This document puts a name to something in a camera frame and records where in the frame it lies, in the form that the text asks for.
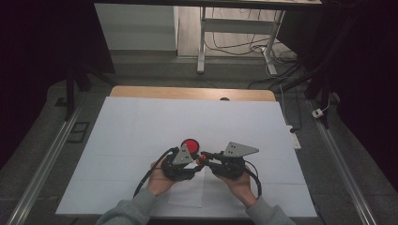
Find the white cabinet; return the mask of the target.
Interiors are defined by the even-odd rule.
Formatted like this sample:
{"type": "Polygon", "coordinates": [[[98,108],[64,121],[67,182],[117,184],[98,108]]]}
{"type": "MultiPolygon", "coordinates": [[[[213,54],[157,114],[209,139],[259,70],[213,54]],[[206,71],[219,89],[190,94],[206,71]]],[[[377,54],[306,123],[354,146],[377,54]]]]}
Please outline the white cabinet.
{"type": "Polygon", "coordinates": [[[95,8],[110,50],[177,50],[178,7],[96,3],[95,8]]]}

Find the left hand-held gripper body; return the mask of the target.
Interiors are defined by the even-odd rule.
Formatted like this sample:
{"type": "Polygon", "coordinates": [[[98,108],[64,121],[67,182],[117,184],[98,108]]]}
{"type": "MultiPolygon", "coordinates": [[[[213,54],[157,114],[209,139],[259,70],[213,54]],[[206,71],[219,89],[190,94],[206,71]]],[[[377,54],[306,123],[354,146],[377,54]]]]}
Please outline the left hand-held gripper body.
{"type": "Polygon", "coordinates": [[[176,182],[193,179],[195,170],[186,169],[186,166],[193,162],[188,147],[183,145],[181,148],[171,148],[171,151],[172,154],[168,155],[161,164],[163,174],[176,182]]]}

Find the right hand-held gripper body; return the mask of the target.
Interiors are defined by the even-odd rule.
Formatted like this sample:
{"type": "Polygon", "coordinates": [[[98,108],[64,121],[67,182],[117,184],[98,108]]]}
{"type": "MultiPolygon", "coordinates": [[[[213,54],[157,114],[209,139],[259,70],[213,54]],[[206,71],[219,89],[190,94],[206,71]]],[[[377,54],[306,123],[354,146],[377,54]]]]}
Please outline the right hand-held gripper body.
{"type": "Polygon", "coordinates": [[[223,151],[223,157],[213,157],[220,162],[221,167],[209,167],[215,175],[228,179],[237,179],[245,171],[244,157],[258,153],[259,149],[245,144],[230,142],[223,151]]]}

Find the small white paper sheet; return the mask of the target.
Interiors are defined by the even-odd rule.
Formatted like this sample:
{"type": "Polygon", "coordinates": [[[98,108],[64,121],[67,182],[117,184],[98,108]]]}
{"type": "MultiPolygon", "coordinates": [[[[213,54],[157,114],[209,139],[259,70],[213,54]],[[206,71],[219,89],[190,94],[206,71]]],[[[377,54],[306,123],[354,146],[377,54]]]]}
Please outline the small white paper sheet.
{"type": "Polygon", "coordinates": [[[193,179],[174,184],[170,189],[168,203],[201,207],[204,191],[205,172],[198,172],[193,179]]]}

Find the aluminium rail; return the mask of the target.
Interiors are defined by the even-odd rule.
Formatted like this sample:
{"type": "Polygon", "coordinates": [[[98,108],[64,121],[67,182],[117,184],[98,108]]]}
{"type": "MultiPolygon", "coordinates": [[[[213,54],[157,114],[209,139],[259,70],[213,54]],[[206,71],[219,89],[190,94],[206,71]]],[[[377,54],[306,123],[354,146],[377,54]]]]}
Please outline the aluminium rail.
{"type": "Polygon", "coordinates": [[[329,150],[329,154],[333,160],[336,170],[341,176],[345,189],[357,210],[357,213],[360,217],[362,224],[377,225],[375,216],[372,210],[370,209],[369,204],[365,200],[365,197],[359,185],[357,184],[352,172],[350,171],[348,165],[346,164],[344,156],[342,155],[332,134],[327,128],[325,128],[325,126],[323,125],[323,123],[320,121],[319,118],[313,117],[313,120],[315,121],[319,133],[322,136],[326,144],[326,147],[329,150]]]}
{"type": "Polygon", "coordinates": [[[23,225],[29,216],[29,213],[38,198],[66,140],[74,126],[78,116],[80,115],[84,104],[88,98],[87,93],[83,93],[77,97],[75,111],[71,114],[68,121],[62,124],[62,127],[56,133],[56,136],[36,169],[32,179],[26,189],[6,225],[23,225]]]}

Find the person's right hand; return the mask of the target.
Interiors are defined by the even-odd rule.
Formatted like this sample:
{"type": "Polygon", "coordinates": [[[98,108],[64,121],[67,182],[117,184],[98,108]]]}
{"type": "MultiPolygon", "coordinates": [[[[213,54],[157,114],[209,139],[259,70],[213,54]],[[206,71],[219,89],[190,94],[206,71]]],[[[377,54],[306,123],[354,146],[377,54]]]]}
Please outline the person's right hand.
{"type": "Polygon", "coordinates": [[[218,175],[230,189],[230,191],[245,205],[255,200],[251,189],[250,176],[246,173],[242,174],[239,178],[232,180],[218,175]]]}

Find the round red ink pad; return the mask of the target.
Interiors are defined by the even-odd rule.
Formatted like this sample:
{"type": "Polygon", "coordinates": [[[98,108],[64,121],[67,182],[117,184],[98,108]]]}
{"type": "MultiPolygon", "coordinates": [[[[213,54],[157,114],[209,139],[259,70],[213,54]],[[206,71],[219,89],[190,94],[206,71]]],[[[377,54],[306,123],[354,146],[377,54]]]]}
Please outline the round red ink pad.
{"type": "Polygon", "coordinates": [[[199,152],[200,144],[195,139],[186,139],[181,144],[181,151],[190,153],[190,154],[197,154],[199,152]]]}

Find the black curtain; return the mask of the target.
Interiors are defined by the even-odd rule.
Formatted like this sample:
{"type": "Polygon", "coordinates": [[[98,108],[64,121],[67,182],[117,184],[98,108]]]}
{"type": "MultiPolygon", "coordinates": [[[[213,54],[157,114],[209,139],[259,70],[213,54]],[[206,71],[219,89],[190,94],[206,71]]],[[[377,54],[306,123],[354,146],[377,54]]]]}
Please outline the black curtain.
{"type": "Polygon", "coordinates": [[[321,0],[322,11],[287,11],[278,39],[308,70],[353,18],[323,75],[337,112],[398,191],[398,0],[321,0]]]}
{"type": "Polygon", "coordinates": [[[0,169],[69,74],[115,71],[96,0],[0,0],[0,169]]]}

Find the person's left hand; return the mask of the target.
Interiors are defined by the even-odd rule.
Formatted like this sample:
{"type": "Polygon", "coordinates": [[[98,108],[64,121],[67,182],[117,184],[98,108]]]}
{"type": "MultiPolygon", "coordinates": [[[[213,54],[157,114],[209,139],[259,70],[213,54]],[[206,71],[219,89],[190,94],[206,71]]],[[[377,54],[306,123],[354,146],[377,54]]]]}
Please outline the person's left hand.
{"type": "Polygon", "coordinates": [[[155,163],[152,162],[150,168],[152,169],[152,173],[149,176],[146,189],[153,195],[160,196],[164,194],[176,183],[164,175],[161,165],[155,165],[155,163]]]}

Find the large white paper mat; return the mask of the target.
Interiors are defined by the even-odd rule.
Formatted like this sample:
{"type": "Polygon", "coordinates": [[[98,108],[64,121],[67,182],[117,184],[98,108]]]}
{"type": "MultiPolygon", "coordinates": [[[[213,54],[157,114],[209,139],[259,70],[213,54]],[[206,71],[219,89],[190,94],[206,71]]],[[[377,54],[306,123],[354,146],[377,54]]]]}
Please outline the large white paper mat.
{"type": "Polygon", "coordinates": [[[137,97],[105,99],[57,214],[101,215],[131,199],[150,164],[189,138],[212,153],[230,142],[257,148],[247,159],[266,202],[292,218],[314,216],[278,102],[137,97]]]}

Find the black floor socket plate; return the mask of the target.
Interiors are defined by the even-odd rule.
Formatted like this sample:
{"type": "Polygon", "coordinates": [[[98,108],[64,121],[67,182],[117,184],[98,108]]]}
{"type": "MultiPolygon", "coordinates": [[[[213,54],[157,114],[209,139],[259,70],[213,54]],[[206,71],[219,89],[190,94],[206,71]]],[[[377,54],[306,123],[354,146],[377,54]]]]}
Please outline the black floor socket plate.
{"type": "Polygon", "coordinates": [[[89,122],[76,122],[69,133],[68,143],[82,143],[87,134],[89,122]]]}

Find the white metal desk frame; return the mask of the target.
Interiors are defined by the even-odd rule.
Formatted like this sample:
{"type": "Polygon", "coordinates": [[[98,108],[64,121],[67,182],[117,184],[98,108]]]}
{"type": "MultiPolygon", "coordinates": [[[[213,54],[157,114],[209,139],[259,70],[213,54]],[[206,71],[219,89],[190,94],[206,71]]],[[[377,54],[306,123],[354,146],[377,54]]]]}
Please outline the white metal desk frame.
{"type": "Polygon", "coordinates": [[[268,35],[267,46],[262,49],[266,61],[267,71],[276,75],[277,70],[272,62],[271,50],[282,24],[284,10],[277,10],[275,19],[271,21],[250,21],[234,19],[207,18],[207,8],[201,7],[200,12],[200,45],[198,50],[197,72],[205,71],[205,34],[206,32],[268,35]]]}

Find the black metal stand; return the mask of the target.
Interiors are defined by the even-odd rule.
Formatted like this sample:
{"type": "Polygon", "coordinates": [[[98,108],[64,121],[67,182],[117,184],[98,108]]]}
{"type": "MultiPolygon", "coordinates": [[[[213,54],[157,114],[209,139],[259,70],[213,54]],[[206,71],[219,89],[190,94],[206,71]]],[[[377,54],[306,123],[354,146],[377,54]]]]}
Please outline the black metal stand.
{"type": "Polygon", "coordinates": [[[74,84],[77,84],[81,91],[89,92],[92,87],[91,81],[89,81],[88,75],[92,74],[101,81],[109,84],[112,87],[117,86],[117,82],[107,77],[104,73],[98,69],[90,66],[87,63],[79,62],[76,58],[70,58],[68,60],[68,70],[66,74],[66,89],[67,89],[67,113],[65,120],[68,121],[72,114],[75,112],[75,90],[74,84]]]}
{"type": "Polygon", "coordinates": [[[319,122],[324,126],[325,129],[329,129],[328,122],[328,109],[330,105],[330,84],[329,84],[329,63],[321,63],[315,69],[307,72],[297,80],[282,86],[280,89],[275,91],[275,94],[281,94],[287,90],[296,87],[297,85],[309,81],[310,84],[304,91],[306,99],[315,99],[318,94],[321,94],[321,111],[322,116],[318,117],[319,122]]]}

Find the white power strip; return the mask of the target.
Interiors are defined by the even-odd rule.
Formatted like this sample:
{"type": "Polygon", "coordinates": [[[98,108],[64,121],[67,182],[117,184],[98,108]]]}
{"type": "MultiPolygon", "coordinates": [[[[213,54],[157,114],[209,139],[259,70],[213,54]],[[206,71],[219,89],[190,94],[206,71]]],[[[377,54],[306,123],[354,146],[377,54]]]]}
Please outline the white power strip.
{"type": "Polygon", "coordinates": [[[294,149],[299,150],[301,148],[301,145],[299,143],[298,136],[295,133],[295,129],[292,126],[287,126],[286,128],[290,134],[291,142],[293,144],[294,149]]]}

